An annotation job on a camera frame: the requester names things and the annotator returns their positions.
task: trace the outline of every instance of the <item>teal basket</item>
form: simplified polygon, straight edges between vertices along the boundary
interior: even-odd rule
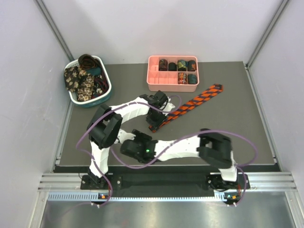
[[[105,75],[106,80],[107,80],[107,82],[108,82],[108,84],[109,84],[109,89],[108,89],[108,91],[107,91],[105,94],[103,94],[103,95],[101,95],[101,96],[99,96],[99,97],[96,97],[96,98],[91,99],[91,100],[88,100],[88,101],[82,101],[82,102],[81,102],[81,101],[77,101],[77,95],[76,95],[76,93],[72,93],[72,92],[69,91],[71,101],[72,101],[75,105],[80,106],[80,107],[83,107],[83,108],[93,107],[93,106],[95,106],[95,105],[98,105],[98,104],[101,104],[101,103],[107,101],[107,100],[110,98],[111,93],[112,93],[112,84],[111,84],[111,81],[110,81],[110,79],[109,79],[108,73],[107,73],[107,71],[106,71],[106,69],[105,69],[105,66],[104,66],[104,64],[103,64],[103,62],[102,62],[102,60],[101,60],[101,58],[98,57],[98,56],[92,56],[92,57],[95,58],[95,59],[97,59],[97,60],[99,60],[99,62],[101,63],[101,66],[102,66],[102,68],[103,68],[102,70],[104,71],[104,75]],[[65,67],[65,69],[66,69],[66,68],[70,68],[70,67],[77,67],[77,66],[79,66],[78,59],[77,59],[77,60],[74,60],[74,61],[72,61],[72,62],[70,62],[70,63]]]

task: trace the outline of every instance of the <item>white wall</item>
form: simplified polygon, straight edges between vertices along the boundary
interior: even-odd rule
[[[304,1],[290,1],[251,68],[281,165],[304,201]]]
[[[0,9],[0,227],[26,227],[67,110],[61,47],[33,0]]]
[[[44,0],[75,58],[247,62],[280,0]]]

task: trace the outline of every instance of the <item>orange and black checkered belt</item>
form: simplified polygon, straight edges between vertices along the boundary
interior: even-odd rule
[[[186,114],[187,112],[191,111],[195,107],[205,103],[206,101],[210,100],[211,98],[215,97],[216,95],[223,92],[223,86],[220,84],[214,84],[206,89],[204,92],[193,98],[192,100],[188,101],[187,103],[183,104],[178,110],[174,111],[173,113],[169,113],[167,118],[161,123],[159,127],[149,126],[149,129],[152,132],[156,132],[158,129],[163,127],[164,125],[172,122],[173,120],[177,119],[178,117]]]

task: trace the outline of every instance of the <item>pink tray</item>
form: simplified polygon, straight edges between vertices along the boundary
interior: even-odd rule
[[[195,60],[197,70],[196,71],[159,71],[158,63],[160,59],[166,59],[169,63],[174,62],[177,64],[178,60]],[[177,77],[179,72],[186,72],[186,74],[196,75],[198,82],[197,84],[178,84]],[[194,92],[196,87],[200,83],[199,71],[198,71],[198,60],[194,56],[150,56],[148,62],[148,73],[147,83],[150,91],[164,91],[164,92]]]

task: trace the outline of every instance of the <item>dark gray table surface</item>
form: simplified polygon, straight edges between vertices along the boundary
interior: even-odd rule
[[[147,64],[106,65],[113,86],[111,98],[107,105],[119,105],[131,101],[142,94],[151,92],[146,83]],[[214,83],[222,84],[224,91],[184,116],[164,126],[158,132],[148,129],[145,116],[130,120],[122,128],[128,132],[137,129],[150,134],[155,140],[173,140],[186,134],[197,132],[201,128],[221,129],[243,135],[250,139],[258,148],[259,156],[255,164],[274,164],[273,156],[267,141],[263,124],[256,106],[251,86],[242,62],[199,63],[200,84],[193,93],[166,92],[167,95],[178,94],[182,103],[191,100]],[[90,164],[90,158],[77,151],[75,145],[86,130],[97,107],[81,108],[74,106],[66,134],[66,140],[61,156],[60,166],[83,166]],[[254,151],[251,146],[236,137],[232,138],[234,157],[237,163],[249,161]],[[89,139],[85,139],[82,148],[91,151]],[[135,159],[119,153],[120,145],[114,148],[120,158],[131,165],[139,165]],[[110,154],[109,165],[120,165]],[[172,159],[157,165],[195,165],[206,164],[201,159]]]

